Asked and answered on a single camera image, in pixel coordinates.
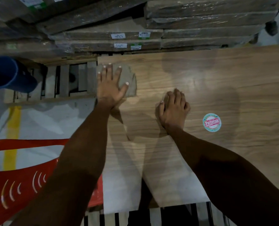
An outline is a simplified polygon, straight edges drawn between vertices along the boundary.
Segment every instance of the yellow floor line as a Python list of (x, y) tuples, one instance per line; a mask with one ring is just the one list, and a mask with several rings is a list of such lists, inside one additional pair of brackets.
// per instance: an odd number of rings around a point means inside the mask
[[(21, 106), (9, 108), (9, 121), (7, 123), (7, 139), (18, 139), (21, 120)], [(17, 149), (5, 151), (3, 169), (11, 171), (16, 169)]]

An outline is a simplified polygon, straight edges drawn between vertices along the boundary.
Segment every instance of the laminate surface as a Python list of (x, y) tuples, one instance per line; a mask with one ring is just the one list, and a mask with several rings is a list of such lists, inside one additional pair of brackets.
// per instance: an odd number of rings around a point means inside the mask
[[(185, 131), (243, 156), (279, 188), (279, 46), (98, 58), (98, 64), (109, 62), (130, 66), (137, 96), (109, 118), (106, 213), (138, 209), (142, 177), (159, 207), (208, 201), (155, 117), (156, 106), (175, 87), (192, 108)], [(204, 128), (208, 113), (220, 117), (219, 131)]]

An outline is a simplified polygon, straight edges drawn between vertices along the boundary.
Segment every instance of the round sticker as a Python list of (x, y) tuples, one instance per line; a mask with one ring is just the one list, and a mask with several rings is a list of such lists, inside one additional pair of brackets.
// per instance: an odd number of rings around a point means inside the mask
[(203, 126), (209, 132), (217, 132), (221, 128), (221, 120), (214, 113), (206, 114), (203, 118)]

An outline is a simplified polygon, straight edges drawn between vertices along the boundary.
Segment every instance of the person's left hand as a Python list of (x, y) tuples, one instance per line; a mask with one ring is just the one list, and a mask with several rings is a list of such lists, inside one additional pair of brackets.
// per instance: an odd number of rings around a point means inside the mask
[(97, 98), (98, 103), (113, 108), (126, 94), (129, 83), (126, 82), (121, 89), (118, 83), (122, 72), (122, 67), (117, 68), (115, 74), (112, 75), (112, 64), (103, 66), (102, 72), (98, 72), (97, 81)]

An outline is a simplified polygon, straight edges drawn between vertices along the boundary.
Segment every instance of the blue trash can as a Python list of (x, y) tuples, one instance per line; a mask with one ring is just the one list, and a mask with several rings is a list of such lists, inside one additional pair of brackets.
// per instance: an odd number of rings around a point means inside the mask
[(0, 56), (0, 89), (29, 93), (37, 85), (37, 80), (21, 62), (9, 56)]

